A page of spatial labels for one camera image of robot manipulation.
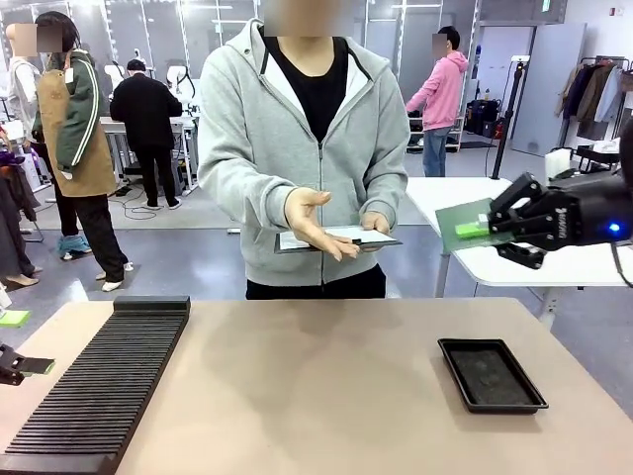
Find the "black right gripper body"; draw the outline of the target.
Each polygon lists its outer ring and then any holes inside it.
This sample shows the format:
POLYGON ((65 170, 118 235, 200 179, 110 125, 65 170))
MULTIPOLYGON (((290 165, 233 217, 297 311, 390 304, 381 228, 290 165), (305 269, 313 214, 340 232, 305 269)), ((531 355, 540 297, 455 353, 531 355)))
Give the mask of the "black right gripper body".
POLYGON ((632 188, 621 175, 563 180, 542 191, 540 204, 551 218, 542 248, 632 239, 632 188))

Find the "person's left hand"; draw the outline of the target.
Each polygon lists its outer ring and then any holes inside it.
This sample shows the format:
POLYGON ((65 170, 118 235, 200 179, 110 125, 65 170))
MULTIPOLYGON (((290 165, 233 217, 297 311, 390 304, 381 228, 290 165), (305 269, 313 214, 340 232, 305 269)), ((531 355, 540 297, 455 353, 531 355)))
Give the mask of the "person's left hand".
POLYGON ((366 212, 362 216, 361 225, 366 231, 377 231, 383 235, 388 235, 391 232, 389 221, 378 212, 366 212))

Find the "person's right hand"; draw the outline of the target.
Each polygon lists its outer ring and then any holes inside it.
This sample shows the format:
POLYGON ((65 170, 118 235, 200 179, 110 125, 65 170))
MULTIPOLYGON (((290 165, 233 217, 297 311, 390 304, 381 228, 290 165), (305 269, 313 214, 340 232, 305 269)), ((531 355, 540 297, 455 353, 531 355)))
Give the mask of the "person's right hand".
POLYGON ((356 258, 359 247, 350 239, 329 235, 317 221, 317 209, 331 199, 329 192, 298 187, 287 196, 284 213, 289 228, 298 240, 331 255, 340 262, 344 257, 356 258))

